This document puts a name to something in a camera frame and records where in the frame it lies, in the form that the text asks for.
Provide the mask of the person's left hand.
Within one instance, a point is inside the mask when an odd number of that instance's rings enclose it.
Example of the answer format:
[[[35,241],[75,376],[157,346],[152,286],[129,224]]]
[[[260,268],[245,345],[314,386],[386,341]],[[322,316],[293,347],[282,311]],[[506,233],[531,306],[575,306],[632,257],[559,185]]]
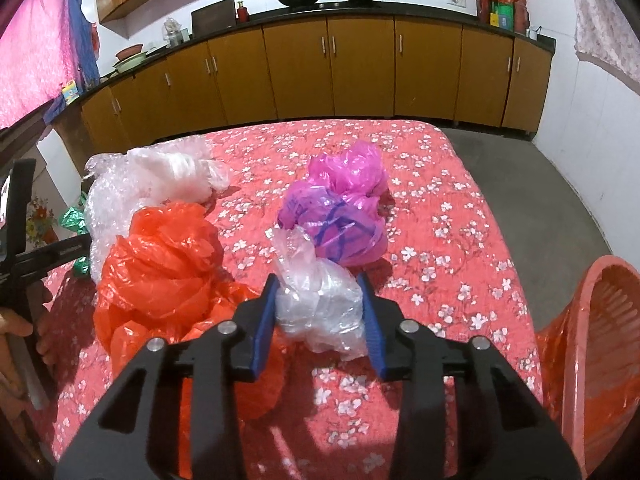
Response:
[[[37,411],[55,393],[46,308],[50,300],[52,295],[42,281],[13,288],[9,274],[1,273],[1,388]]]

